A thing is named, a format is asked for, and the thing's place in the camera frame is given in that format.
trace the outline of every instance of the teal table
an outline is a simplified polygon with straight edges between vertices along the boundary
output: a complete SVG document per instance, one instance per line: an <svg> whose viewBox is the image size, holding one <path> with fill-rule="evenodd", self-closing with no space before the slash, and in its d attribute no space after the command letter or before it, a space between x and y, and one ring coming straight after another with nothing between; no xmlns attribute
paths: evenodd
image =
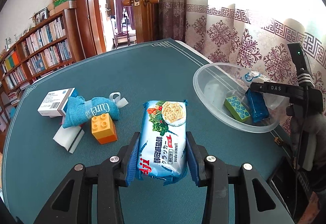
<svg viewBox="0 0 326 224"><path fill-rule="evenodd" d="M34 83L23 95L10 124L5 143L2 175L4 202L13 216L32 224L63 177L77 163L96 165L118 153L135 131L140 131L142 104L148 100L187 99L187 131L209 154L229 164L251 163L267 179L285 154L273 133L237 131L217 120L197 97L192 78L208 62L179 43L167 39L107 52L61 69ZM116 121L118 141L99 145L90 131L74 154L52 138L60 118L43 117L37 109L52 90L76 87L86 100L121 92L129 104ZM201 223L206 188L198 188L190 174L176 184L160 180L135 180L120 188L126 224ZM234 201L230 199L230 223L234 223Z"/></svg>

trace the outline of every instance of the barcode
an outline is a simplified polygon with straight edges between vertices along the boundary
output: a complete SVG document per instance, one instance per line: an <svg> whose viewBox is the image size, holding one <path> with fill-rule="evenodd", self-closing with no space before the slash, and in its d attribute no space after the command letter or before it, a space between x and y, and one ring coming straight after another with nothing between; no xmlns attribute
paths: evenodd
<svg viewBox="0 0 326 224"><path fill-rule="evenodd" d="M57 108L59 106L60 102L53 103L50 107L50 109Z"/></svg>

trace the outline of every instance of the yellow lego block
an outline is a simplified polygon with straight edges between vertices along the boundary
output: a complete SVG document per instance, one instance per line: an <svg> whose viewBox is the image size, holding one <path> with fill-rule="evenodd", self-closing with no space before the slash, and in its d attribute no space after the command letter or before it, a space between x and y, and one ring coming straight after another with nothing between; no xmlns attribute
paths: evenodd
<svg viewBox="0 0 326 224"><path fill-rule="evenodd" d="M109 114L92 117L92 134L100 144L118 140L115 125Z"/></svg>

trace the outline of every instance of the hanging clothes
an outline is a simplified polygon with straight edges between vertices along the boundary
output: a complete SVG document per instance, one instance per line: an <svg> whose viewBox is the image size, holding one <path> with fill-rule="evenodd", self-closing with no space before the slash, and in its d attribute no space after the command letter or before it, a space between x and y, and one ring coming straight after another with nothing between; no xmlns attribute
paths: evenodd
<svg viewBox="0 0 326 224"><path fill-rule="evenodd" d="M122 32L121 22L122 22L122 18L123 18L123 9L124 8L127 11L131 29L135 30L133 6L124 7L123 4L122 4L122 1L123 0L115 0L115 16L116 16L116 23L117 23L118 33Z"/></svg>

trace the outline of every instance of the blue cloth pouch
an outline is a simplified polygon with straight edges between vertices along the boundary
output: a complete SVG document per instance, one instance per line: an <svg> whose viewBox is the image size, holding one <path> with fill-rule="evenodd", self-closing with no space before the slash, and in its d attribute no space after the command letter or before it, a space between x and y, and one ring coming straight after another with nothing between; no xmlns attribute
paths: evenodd
<svg viewBox="0 0 326 224"><path fill-rule="evenodd" d="M67 104L68 109L63 128L81 125L93 116L101 114L108 113L112 120L118 120L120 116L116 103L104 97L94 97L89 101L85 101L82 96L68 97Z"/></svg>

